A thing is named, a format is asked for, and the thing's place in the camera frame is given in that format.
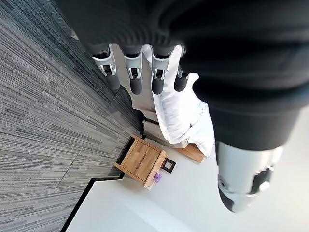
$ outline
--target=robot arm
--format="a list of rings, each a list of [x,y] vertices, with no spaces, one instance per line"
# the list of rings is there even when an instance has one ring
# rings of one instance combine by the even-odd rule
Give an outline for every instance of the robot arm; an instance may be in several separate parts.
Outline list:
[[[199,74],[193,90],[209,105],[224,205],[239,212],[268,187],[299,110],[309,103],[309,2],[56,2],[112,88],[119,80],[110,44],[121,47],[135,94],[142,91],[142,45],[153,49],[155,94],[173,47],[185,47],[175,89],[184,89],[182,73]]]

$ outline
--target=gray carpet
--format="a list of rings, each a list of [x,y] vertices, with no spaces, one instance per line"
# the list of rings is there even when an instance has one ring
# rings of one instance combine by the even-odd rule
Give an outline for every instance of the gray carpet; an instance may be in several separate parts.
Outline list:
[[[141,123],[50,0],[0,2],[0,231],[57,232]]]

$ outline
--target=black fabric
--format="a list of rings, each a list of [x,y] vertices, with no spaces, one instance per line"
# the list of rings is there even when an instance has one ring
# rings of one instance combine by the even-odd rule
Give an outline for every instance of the black fabric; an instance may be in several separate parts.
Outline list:
[[[194,92],[210,106],[217,141],[273,149],[309,103],[309,1],[57,2],[92,54],[109,43],[184,45],[180,65],[200,76]],[[155,94],[162,88],[153,81]]]

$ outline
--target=nightstand drawer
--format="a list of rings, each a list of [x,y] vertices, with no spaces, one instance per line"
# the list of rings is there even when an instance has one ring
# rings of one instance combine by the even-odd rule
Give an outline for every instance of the nightstand drawer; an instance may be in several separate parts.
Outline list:
[[[143,160],[141,161],[134,174],[143,181],[146,181],[158,157],[159,152],[148,147]]]
[[[131,137],[135,141],[121,164],[115,163],[114,166],[148,188],[154,182],[155,174],[166,158],[166,152],[135,135]]]

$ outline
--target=robotic finger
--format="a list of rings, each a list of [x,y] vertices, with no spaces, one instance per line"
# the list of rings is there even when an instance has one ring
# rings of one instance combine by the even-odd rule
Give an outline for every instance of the robotic finger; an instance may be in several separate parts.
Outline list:
[[[110,44],[102,53],[94,55],[92,59],[96,62],[98,69],[106,76],[108,86],[113,90],[119,89],[120,81],[117,76],[117,67],[112,45]]]
[[[175,78],[175,82],[174,82],[174,89],[177,92],[181,92],[184,90],[184,88],[187,85],[188,82],[188,78],[189,78],[189,73],[185,72],[181,69],[180,65],[178,66],[178,71],[177,71],[177,76]]]
[[[152,91],[154,94],[160,94],[163,91],[164,78],[168,69],[169,58],[174,47],[162,48],[153,47],[152,60]]]
[[[142,93],[142,52],[141,46],[121,47],[124,54],[126,69],[130,78],[130,88],[132,93],[139,95]]]

